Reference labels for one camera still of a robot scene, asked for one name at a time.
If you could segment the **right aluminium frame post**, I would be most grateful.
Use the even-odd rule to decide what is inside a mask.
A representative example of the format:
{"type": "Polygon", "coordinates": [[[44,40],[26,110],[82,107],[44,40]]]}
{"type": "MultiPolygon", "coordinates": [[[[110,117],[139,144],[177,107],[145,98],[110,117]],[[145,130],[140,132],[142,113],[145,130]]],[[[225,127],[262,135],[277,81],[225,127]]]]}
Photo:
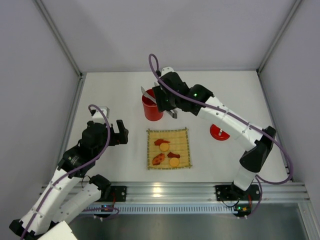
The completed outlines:
{"type": "Polygon", "coordinates": [[[304,0],[294,0],[291,7],[285,14],[285,18],[277,29],[272,41],[270,42],[265,54],[262,57],[262,60],[260,61],[260,64],[258,65],[258,68],[256,69],[256,73],[259,77],[266,67],[267,63],[269,62],[270,58],[274,54],[276,48],[278,47],[279,43],[281,42],[283,36],[290,27],[290,24],[292,23],[303,3],[304,0]]]}

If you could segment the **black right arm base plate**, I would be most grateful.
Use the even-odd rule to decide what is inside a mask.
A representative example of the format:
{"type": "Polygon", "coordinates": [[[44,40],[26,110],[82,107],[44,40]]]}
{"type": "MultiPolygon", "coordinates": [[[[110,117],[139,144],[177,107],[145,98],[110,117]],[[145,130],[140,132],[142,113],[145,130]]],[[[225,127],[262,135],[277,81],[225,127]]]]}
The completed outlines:
{"type": "Polygon", "coordinates": [[[233,183],[216,185],[216,199],[218,201],[247,201],[249,196],[252,201],[258,201],[261,197],[261,191],[258,184],[252,184],[247,190],[242,190],[233,183]]]}

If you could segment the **red cylindrical container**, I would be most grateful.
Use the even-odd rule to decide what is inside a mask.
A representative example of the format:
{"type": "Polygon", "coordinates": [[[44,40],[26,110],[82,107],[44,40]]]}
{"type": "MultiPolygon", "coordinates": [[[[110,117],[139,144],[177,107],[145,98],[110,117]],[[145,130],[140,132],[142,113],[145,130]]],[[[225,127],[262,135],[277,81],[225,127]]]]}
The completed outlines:
{"type": "Polygon", "coordinates": [[[159,112],[157,104],[151,99],[147,98],[145,95],[142,95],[141,101],[144,115],[149,121],[159,121],[163,117],[164,113],[159,112]]]}

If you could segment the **red round lid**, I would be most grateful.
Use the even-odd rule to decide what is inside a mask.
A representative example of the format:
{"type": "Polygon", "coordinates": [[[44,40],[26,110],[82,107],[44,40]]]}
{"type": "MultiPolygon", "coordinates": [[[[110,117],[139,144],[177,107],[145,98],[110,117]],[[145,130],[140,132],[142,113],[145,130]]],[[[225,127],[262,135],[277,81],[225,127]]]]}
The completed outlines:
{"type": "Polygon", "coordinates": [[[212,124],[209,129],[210,135],[218,141],[226,141],[230,138],[230,135],[223,131],[221,128],[212,124]]]}

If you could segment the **steel serving tongs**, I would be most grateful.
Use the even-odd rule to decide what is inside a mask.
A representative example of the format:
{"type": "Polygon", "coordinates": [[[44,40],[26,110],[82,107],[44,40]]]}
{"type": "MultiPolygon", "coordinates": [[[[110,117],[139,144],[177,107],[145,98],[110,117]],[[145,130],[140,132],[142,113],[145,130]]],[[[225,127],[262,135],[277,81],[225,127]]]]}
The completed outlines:
{"type": "MultiPolygon", "coordinates": [[[[141,93],[144,97],[151,100],[154,104],[157,104],[156,99],[153,96],[151,96],[149,93],[147,93],[147,91],[142,86],[140,87],[140,89],[141,89],[141,93]]],[[[166,113],[169,114],[173,119],[178,118],[178,112],[175,109],[166,110],[166,113]]]]}

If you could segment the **orange spotted fried piece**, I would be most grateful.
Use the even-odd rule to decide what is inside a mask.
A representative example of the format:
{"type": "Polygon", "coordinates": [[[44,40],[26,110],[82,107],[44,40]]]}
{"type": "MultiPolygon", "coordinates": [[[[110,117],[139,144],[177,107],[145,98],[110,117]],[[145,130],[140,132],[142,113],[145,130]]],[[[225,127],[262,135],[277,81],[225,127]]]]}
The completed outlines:
{"type": "Polygon", "coordinates": [[[155,156],[153,159],[152,159],[152,165],[153,166],[157,166],[157,165],[160,165],[164,160],[165,160],[165,154],[164,153],[160,153],[158,154],[157,156],[155,156]]]}

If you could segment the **left aluminium frame post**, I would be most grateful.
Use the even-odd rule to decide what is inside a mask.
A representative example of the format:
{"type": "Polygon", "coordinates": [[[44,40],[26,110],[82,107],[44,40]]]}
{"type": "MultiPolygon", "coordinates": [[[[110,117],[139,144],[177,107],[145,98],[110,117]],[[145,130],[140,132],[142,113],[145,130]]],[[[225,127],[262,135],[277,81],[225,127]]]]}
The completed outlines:
{"type": "Polygon", "coordinates": [[[76,73],[78,78],[82,78],[83,73],[81,72],[80,68],[78,67],[70,49],[68,48],[62,34],[60,33],[54,19],[52,18],[50,12],[48,11],[47,7],[45,6],[42,0],[32,0],[33,4],[37,8],[39,14],[45,21],[48,29],[52,33],[54,39],[56,40],[58,46],[60,47],[62,53],[66,57],[67,61],[71,65],[73,71],[76,73]]]}

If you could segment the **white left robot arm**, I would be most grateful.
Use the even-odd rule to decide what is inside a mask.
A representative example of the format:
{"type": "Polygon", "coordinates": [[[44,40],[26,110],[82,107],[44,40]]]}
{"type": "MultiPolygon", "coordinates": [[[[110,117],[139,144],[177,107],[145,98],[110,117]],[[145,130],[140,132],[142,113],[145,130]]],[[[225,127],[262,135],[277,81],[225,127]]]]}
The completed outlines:
{"type": "Polygon", "coordinates": [[[70,223],[80,212],[96,201],[113,201],[112,183],[100,174],[90,177],[85,187],[69,201],[70,191],[95,166],[104,147],[128,143],[128,129],[122,120],[116,121],[119,132],[106,123],[88,121],[78,143],[67,150],[59,161],[48,186],[31,210],[15,219],[9,229],[25,240],[36,240],[60,222],[70,223]]]}

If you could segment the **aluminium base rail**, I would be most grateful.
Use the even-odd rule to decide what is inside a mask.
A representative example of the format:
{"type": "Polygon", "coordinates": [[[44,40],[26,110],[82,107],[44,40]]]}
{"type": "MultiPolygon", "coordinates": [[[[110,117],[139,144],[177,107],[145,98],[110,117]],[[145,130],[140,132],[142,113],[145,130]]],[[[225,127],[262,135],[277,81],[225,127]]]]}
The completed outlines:
{"type": "MultiPolygon", "coordinates": [[[[303,183],[259,186],[259,200],[218,201],[213,182],[114,182],[112,186],[127,186],[125,202],[95,201],[82,214],[238,214],[262,204],[300,204],[310,201],[303,183]]],[[[78,183],[67,195],[68,202],[85,187],[78,183]]]]}

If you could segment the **square bamboo tray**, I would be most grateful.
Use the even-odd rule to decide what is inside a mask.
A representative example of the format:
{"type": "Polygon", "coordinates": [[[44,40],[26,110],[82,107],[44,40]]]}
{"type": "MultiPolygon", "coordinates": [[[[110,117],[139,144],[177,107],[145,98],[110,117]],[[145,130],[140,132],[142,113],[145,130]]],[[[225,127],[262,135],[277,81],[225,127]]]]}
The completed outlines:
{"type": "Polygon", "coordinates": [[[147,169],[148,170],[178,170],[178,169],[190,169],[191,153],[189,145],[189,132],[187,128],[175,129],[175,130],[152,130],[147,131],[147,169]],[[157,139],[164,139],[170,141],[169,150],[161,151],[159,145],[155,145],[154,141],[157,139]],[[169,161],[171,158],[167,157],[167,154],[172,152],[179,154],[179,166],[171,167],[169,161]],[[165,160],[159,165],[152,165],[152,160],[158,154],[163,153],[165,160]]]}

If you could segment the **yellow round cracker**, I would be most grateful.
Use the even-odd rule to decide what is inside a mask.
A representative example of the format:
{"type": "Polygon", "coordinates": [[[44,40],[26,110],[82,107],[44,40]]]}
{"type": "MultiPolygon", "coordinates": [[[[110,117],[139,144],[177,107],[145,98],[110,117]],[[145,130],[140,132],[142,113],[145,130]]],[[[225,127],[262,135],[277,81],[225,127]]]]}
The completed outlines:
{"type": "Polygon", "coordinates": [[[170,149],[170,145],[167,142],[162,142],[159,148],[161,151],[167,152],[170,149]]]}
{"type": "Polygon", "coordinates": [[[169,165],[173,168],[175,167],[178,167],[180,164],[180,160],[176,157],[172,157],[170,160],[169,160],[169,165]]]}

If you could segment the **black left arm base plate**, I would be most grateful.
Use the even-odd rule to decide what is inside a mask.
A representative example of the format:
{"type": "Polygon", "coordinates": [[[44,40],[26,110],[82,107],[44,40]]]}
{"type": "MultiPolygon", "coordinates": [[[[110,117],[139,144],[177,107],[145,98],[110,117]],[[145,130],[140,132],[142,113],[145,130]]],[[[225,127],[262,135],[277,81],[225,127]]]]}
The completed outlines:
{"type": "Polygon", "coordinates": [[[116,185],[109,186],[101,192],[99,202],[125,202],[127,198],[127,186],[116,185]]]}

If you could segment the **red chicken wing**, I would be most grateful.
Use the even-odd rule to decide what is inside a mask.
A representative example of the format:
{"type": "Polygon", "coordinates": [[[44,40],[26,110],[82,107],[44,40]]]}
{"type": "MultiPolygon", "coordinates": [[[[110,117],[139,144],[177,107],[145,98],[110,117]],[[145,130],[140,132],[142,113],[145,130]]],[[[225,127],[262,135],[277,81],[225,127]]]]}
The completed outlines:
{"type": "Polygon", "coordinates": [[[173,152],[169,152],[169,153],[167,154],[167,157],[168,157],[168,158],[177,158],[177,159],[179,159],[181,156],[180,156],[179,154],[175,154],[175,153],[173,153],[173,152]]]}
{"type": "Polygon", "coordinates": [[[164,140],[164,139],[157,139],[156,141],[154,141],[154,145],[155,145],[155,146],[160,146],[160,145],[163,144],[163,143],[169,144],[170,141],[164,140]]]}

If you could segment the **aluminium frame post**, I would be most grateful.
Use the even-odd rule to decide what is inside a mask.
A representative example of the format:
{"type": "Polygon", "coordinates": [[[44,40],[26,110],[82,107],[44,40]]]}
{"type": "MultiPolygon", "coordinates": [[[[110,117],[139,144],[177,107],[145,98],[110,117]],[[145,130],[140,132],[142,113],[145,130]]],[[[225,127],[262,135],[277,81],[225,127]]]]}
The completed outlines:
{"type": "Polygon", "coordinates": [[[60,47],[62,53],[66,57],[67,61],[71,65],[73,71],[76,73],[78,78],[82,78],[83,73],[81,72],[80,68],[78,67],[70,49],[68,48],[62,34],[60,33],[54,19],[52,18],[50,12],[48,11],[47,7],[45,6],[42,0],[32,0],[33,4],[37,8],[39,14],[45,21],[48,29],[52,33],[54,39],[56,40],[58,46],[60,47]]]}
{"type": "Polygon", "coordinates": [[[270,42],[265,54],[262,57],[262,60],[260,61],[260,64],[258,65],[258,68],[256,69],[256,73],[259,77],[266,67],[267,63],[269,62],[270,58],[274,54],[276,48],[278,47],[279,43],[281,42],[283,36],[290,27],[290,24],[292,23],[303,3],[304,0],[294,0],[291,7],[285,14],[285,18],[277,29],[272,41],[270,42]]]}

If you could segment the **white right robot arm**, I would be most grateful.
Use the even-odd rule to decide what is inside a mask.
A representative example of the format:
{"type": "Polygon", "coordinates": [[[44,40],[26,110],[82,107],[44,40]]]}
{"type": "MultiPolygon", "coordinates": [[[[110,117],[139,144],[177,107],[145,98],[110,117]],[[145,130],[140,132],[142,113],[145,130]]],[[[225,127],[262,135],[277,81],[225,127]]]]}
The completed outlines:
{"type": "Polygon", "coordinates": [[[158,85],[152,91],[159,111],[180,109],[192,113],[210,121],[242,146],[244,153],[231,187],[237,192],[247,191],[273,148],[276,130],[271,126],[255,129],[222,104],[212,91],[200,84],[188,87],[173,70],[157,70],[155,76],[158,85]]]}

